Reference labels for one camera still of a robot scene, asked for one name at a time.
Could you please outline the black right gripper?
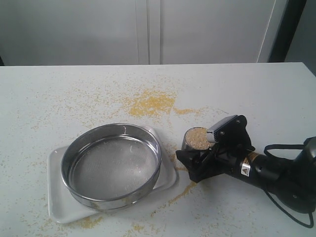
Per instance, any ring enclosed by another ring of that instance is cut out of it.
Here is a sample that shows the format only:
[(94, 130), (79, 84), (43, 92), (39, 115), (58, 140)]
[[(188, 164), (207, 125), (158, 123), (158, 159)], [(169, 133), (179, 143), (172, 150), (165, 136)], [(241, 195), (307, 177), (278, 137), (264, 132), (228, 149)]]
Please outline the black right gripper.
[(222, 173), (249, 173), (255, 148), (246, 126), (246, 117), (237, 115), (208, 150), (177, 150), (176, 157), (188, 170), (190, 180), (199, 183)]

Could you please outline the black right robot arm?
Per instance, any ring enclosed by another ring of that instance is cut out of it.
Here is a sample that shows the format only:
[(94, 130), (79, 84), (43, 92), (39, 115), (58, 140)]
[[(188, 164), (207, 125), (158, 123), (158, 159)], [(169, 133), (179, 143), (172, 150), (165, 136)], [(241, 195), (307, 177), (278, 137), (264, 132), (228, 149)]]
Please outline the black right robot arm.
[(272, 193), (299, 213), (316, 209), (316, 139), (303, 144), (272, 144), (255, 152), (243, 115), (225, 117), (206, 132), (213, 146), (206, 150), (183, 147), (177, 159), (195, 183), (227, 174)]

